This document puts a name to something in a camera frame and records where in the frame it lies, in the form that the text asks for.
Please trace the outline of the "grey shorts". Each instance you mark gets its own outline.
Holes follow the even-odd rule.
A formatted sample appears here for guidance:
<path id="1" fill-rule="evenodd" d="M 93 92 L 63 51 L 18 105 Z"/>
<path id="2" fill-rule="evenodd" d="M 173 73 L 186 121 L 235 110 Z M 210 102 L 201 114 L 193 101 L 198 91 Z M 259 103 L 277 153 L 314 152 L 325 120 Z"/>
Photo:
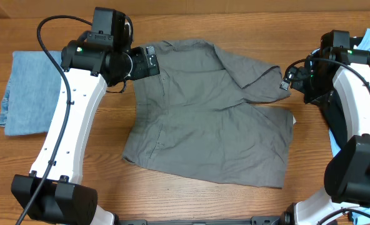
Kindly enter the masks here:
<path id="1" fill-rule="evenodd" d="M 282 188 L 294 116 L 281 68 L 203 39 L 152 44 L 159 74 L 134 81 L 136 121 L 122 157 L 214 183 Z"/>

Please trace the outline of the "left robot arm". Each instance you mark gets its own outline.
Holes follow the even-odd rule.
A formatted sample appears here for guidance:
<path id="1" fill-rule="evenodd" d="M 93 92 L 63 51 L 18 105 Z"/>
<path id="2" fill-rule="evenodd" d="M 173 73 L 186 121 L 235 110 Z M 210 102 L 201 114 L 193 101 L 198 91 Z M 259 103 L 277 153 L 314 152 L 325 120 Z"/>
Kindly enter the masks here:
<path id="1" fill-rule="evenodd" d="M 11 191 L 22 217 L 49 224 L 119 223 L 83 186 L 83 159 L 93 119 L 107 88 L 159 74 L 152 46 L 132 47 L 134 28 L 123 12 L 97 7 L 91 29 L 63 48 L 56 64 L 61 88 L 47 136 L 27 176 Z"/>

